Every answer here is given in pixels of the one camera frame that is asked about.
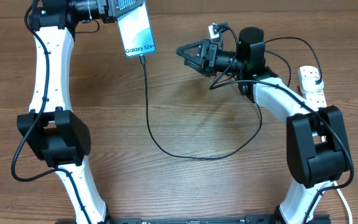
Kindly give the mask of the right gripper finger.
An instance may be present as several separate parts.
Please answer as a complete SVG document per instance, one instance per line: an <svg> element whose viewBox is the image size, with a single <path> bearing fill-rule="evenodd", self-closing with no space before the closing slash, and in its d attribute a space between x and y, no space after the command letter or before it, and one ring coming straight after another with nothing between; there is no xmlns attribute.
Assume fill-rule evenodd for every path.
<svg viewBox="0 0 358 224"><path fill-rule="evenodd" d="M191 44L183 45L177 48L176 53L185 59L201 59L206 55L206 40L201 39Z"/></svg>
<svg viewBox="0 0 358 224"><path fill-rule="evenodd" d="M200 65L195 64L194 62L188 60L188 59L184 59L184 65L192 68L193 70L195 70L196 72L202 74L205 77L210 77L211 73L207 72L205 69L203 69Z"/></svg>

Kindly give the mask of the Samsung Galaxy smartphone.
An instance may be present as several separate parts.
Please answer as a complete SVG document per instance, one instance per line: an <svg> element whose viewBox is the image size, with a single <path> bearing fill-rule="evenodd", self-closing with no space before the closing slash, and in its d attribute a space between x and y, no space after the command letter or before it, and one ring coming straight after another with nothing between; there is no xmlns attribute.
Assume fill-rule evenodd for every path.
<svg viewBox="0 0 358 224"><path fill-rule="evenodd" d="M150 25L146 1L117 20L126 57L155 52L155 42Z"/></svg>

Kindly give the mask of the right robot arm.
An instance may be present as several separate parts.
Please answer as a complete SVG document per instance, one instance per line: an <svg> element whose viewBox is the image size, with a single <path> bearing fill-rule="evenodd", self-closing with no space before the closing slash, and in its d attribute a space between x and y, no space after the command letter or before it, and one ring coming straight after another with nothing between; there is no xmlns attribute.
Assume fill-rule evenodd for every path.
<svg viewBox="0 0 358 224"><path fill-rule="evenodd" d="M263 223L330 223L329 215L314 216L325 192L347 187L354 165L341 111L319 107L284 84L265 64L263 30L246 27L235 37L236 50L223 50L226 24L209 27L210 38L177 48L185 65L217 79L211 89L237 84L242 95L269 110L287 129L287 166L293 177L284 201Z"/></svg>

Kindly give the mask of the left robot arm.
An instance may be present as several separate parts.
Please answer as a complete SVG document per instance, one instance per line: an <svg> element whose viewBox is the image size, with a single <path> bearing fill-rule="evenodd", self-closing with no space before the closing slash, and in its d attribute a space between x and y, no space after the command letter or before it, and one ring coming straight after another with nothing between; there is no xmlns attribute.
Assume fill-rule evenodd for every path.
<svg viewBox="0 0 358 224"><path fill-rule="evenodd" d="M24 24L36 46L35 86L29 111L17 117L23 139L14 154L11 174L32 182L55 173L62 181L75 211L74 223L113 223L89 165L90 131L77 117L70 101L70 59L79 22L113 23L144 1L33 1ZM16 164L27 144L49 170L23 178Z"/></svg>

